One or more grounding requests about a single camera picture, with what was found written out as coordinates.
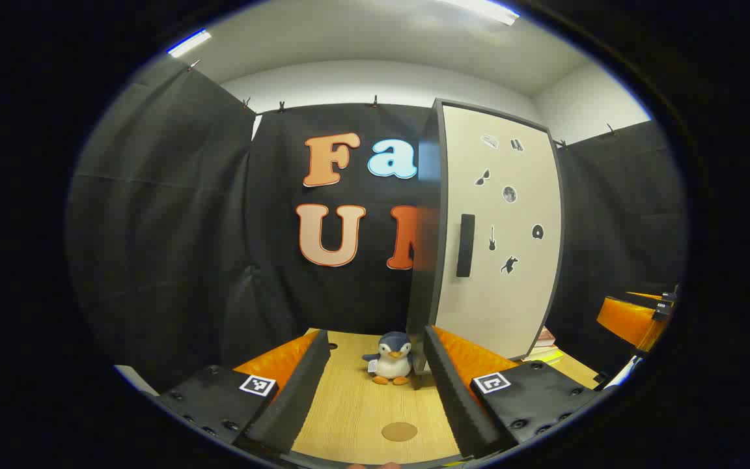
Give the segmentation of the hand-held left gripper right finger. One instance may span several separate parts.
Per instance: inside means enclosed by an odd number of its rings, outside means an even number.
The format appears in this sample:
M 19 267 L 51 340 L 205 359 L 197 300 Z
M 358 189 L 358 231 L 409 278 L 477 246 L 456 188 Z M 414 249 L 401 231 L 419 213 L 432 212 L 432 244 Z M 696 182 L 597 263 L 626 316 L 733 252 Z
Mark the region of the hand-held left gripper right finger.
M 425 327 L 423 350 L 462 456 L 524 445 L 598 395 L 542 360 L 508 360 L 435 326 Z

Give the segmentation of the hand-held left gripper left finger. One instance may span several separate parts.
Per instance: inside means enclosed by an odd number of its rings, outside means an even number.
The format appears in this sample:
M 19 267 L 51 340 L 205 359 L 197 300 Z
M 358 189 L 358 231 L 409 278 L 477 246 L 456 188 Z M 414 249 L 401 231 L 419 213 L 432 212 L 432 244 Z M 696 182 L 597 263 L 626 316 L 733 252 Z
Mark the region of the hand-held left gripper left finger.
M 161 392 L 154 404 L 230 450 L 276 457 L 291 451 L 303 430 L 331 356 L 328 332 L 259 347 L 251 341 L 227 332 L 218 362 Z

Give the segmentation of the white cabinet door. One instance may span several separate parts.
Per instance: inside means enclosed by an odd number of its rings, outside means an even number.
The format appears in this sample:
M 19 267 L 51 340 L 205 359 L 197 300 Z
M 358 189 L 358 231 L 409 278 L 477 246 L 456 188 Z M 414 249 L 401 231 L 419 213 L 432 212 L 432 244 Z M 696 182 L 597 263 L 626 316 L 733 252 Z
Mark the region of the white cabinet door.
M 447 247 L 434 326 L 506 358 L 531 352 L 563 257 L 563 191 L 547 128 L 443 100 Z M 475 214 L 469 278 L 456 277 L 462 214 Z

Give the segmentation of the grey cabinet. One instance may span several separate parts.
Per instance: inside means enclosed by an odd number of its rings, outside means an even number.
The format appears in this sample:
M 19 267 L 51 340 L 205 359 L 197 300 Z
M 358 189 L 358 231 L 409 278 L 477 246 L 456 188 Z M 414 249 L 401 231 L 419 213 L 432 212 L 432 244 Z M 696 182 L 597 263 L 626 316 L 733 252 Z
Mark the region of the grey cabinet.
M 419 198 L 413 260 L 413 279 L 408 305 L 407 332 L 413 342 L 413 372 L 430 374 L 425 345 L 426 327 L 438 318 L 449 213 L 449 165 L 443 121 L 443 99 L 435 98 L 419 140 Z

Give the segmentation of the penguin plush toy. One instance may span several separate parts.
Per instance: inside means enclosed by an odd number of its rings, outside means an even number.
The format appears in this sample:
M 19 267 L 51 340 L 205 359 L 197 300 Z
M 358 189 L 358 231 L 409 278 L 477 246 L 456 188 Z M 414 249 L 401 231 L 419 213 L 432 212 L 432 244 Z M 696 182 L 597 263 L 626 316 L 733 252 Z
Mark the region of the penguin plush toy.
M 363 354 L 371 381 L 378 385 L 407 385 L 413 371 L 413 345 L 405 332 L 388 332 L 378 339 L 378 349 L 373 354 Z

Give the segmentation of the stack of books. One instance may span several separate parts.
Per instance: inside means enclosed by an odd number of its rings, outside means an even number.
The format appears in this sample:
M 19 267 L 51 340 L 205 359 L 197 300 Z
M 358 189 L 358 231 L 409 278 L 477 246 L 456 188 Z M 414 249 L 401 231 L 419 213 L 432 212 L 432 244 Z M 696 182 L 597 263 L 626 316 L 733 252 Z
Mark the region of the stack of books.
M 533 349 L 530 354 L 523 358 L 523 362 L 541 360 L 541 362 L 554 364 L 559 362 L 563 356 L 565 356 L 565 353 L 557 346 L 556 337 L 547 327 L 543 326 Z

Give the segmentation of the black backdrop cloth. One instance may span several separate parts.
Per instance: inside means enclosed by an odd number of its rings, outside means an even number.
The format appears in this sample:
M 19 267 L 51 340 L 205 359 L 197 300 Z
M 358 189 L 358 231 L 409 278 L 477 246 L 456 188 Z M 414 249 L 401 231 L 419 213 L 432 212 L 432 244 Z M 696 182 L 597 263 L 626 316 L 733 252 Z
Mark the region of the black backdrop cloth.
M 435 98 L 544 126 L 398 63 L 271 74 L 294 107 L 164 57 L 113 99 L 77 161 L 66 253 L 81 311 L 117 365 L 158 391 L 219 360 L 227 332 L 281 344 L 310 328 L 405 332 L 419 140 Z M 680 285 L 689 223 L 654 122 L 557 148 L 563 249 L 544 326 L 610 377 L 633 347 L 596 323 L 604 296 Z

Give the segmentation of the wide ceiling light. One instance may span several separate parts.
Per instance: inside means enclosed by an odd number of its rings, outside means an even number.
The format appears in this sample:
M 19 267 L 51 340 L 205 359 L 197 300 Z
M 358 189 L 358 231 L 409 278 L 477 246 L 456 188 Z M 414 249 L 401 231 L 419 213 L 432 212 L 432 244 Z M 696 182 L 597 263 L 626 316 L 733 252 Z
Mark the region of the wide ceiling light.
M 512 25 L 520 15 L 511 8 L 492 0 L 437 0 L 441 3 L 465 9 L 504 25 Z

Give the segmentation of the long ceiling light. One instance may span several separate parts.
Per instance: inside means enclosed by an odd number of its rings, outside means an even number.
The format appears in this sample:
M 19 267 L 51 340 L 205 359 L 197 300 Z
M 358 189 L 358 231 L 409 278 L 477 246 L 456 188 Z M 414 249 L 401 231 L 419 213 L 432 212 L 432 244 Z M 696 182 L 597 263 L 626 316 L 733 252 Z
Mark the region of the long ceiling light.
M 208 30 L 201 29 L 193 35 L 187 36 L 187 38 L 183 39 L 179 44 L 172 46 L 170 50 L 167 51 L 167 54 L 171 57 L 181 57 L 189 51 L 194 50 L 194 48 L 199 47 L 201 44 L 204 44 L 211 39 L 211 37 L 212 35 Z

